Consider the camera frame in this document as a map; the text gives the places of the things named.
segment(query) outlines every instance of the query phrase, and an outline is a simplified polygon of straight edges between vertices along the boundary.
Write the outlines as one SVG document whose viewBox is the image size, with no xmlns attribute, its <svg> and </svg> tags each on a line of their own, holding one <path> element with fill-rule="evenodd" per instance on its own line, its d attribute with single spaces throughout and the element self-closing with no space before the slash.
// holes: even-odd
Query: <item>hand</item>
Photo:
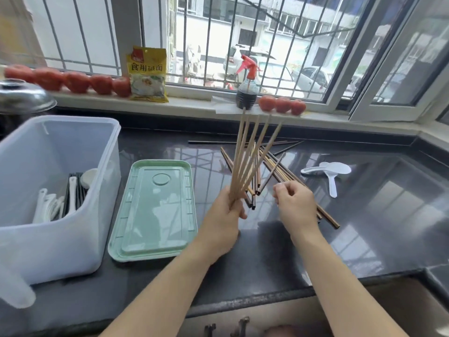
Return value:
<svg viewBox="0 0 449 337">
<path fill-rule="evenodd" d="M 213 264 L 219 257 L 231 250 L 239 235 L 239 217 L 247 215 L 241 200 L 229 203 L 229 187 L 218 194 L 211 208 L 207 211 L 198 235 L 193 241 L 201 253 Z"/>
<path fill-rule="evenodd" d="M 318 228 L 317 205 L 310 189 L 297 181 L 278 183 L 273 189 L 281 221 L 292 238 Z"/>
</svg>

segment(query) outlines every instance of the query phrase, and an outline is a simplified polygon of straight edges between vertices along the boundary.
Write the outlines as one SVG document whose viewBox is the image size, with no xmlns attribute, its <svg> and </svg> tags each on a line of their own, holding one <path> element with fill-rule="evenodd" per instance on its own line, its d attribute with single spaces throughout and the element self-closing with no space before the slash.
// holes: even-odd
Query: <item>red tomato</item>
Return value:
<svg viewBox="0 0 449 337">
<path fill-rule="evenodd" d="M 49 91 L 59 91 L 64 82 L 64 74 L 57 69 L 41 67 L 34 70 L 36 84 Z"/>
<path fill-rule="evenodd" d="M 128 77 L 120 77 L 112 80 L 112 89 L 120 97 L 131 96 L 131 84 Z"/>
<path fill-rule="evenodd" d="M 64 73 L 64 84 L 73 93 L 86 93 L 90 86 L 90 78 L 82 72 Z"/>
<path fill-rule="evenodd" d="M 110 75 L 94 74 L 90 77 L 90 84 L 98 94 L 111 94 L 112 78 Z"/>
<path fill-rule="evenodd" d="M 301 113 L 306 111 L 306 103 L 296 99 L 291 102 L 291 114 L 294 116 L 299 116 Z"/>
<path fill-rule="evenodd" d="M 21 79 L 27 83 L 34 83 L 33 70 L 25 65 L 11 65 L 4 69 L 6 78 Z"/>
<path fill-rule="evenodd" d="M 276 98 L 273 96 L 262 96 L 259 99 L 259 106 L 262 111 L 270 112 L 276 106 Z"/>
<path fill-rule="evenodd" d="M 286 113 L 290 110 L 291 100 L 287 97 L 280 97 L 276 100 L 276 111 L 279 113 Z"/>
</svg>

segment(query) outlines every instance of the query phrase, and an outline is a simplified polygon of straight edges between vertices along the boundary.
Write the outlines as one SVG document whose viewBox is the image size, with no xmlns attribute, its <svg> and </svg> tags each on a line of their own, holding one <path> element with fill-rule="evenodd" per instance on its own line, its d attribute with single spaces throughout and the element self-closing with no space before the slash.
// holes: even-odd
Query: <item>spray bottle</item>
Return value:
<svg viewBox="0 0 449 337">
<path fill-rule="evenodd" d="M 237 90 L 236 103 L 237 107 L 240 109 L 249 110 L 255 103 L 257 99 L 257 94 L 259 93 L 259 86 L 255 83 L 255 74 L 257 73 L 259 67 L 254 60 L 242 54 L 242 66 L 237 70 L 236 74 L 241 72 L 243 69 L 248 69 L 249 72 L 246 75 L 246 79 L 240 84 Z"/>
</svg>

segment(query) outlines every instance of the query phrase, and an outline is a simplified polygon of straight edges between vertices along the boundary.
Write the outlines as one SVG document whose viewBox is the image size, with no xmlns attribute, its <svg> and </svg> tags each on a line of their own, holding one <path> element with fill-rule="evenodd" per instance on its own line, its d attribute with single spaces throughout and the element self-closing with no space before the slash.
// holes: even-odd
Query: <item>black granite countertop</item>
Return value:
<svg viewBox="0 0 449 337">
<path fill-rule="evenodd" d="M 182 159 L 192 165 L 200 223 L 230 172 L 220 146 L 188 145 L 206 134 L 122 129 L 122 181 L 115 222 L 131 164 L 140 159 Z M 233 154 L 233 146 L 224 146 Z M 320 229 L 336 253 L 364 283 L 422 272 L 448 263 L 449 168 L 409 146 L 305 141 L 283 163 L 296 175 L 320 162 L 343 162 L 352 172 L 337 179 L 330 198 L 327 179 L 303 178 L 315 198 L 341 225 L 322 220 Z M 239 221 L 241 236 L 229 254 L 211 266 L 188 315 L 305 297 L 311 283 L 288 233 L 278 221 L 271 187 L 256 209 Z M 166 266 L 170 259 L 120 264 L 105 252 L 92 275 L 42 283 L 25 310 L 0 303 L 0 336 L 90 334 L 104 329 Z"/>
</svg>

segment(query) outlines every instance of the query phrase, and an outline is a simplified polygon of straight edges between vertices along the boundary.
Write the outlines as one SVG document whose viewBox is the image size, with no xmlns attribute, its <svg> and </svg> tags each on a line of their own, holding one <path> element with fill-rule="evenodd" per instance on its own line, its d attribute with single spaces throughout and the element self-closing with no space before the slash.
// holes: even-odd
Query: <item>baking soda packet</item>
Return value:
<svg viewBox="0 0 449 337">
<path fill-rule="evenodd" d="M 165 92 L 167 52 L 164 48 L 133 46 L 126 56 L 131 99 L 168 102 Z"/>
</svg>

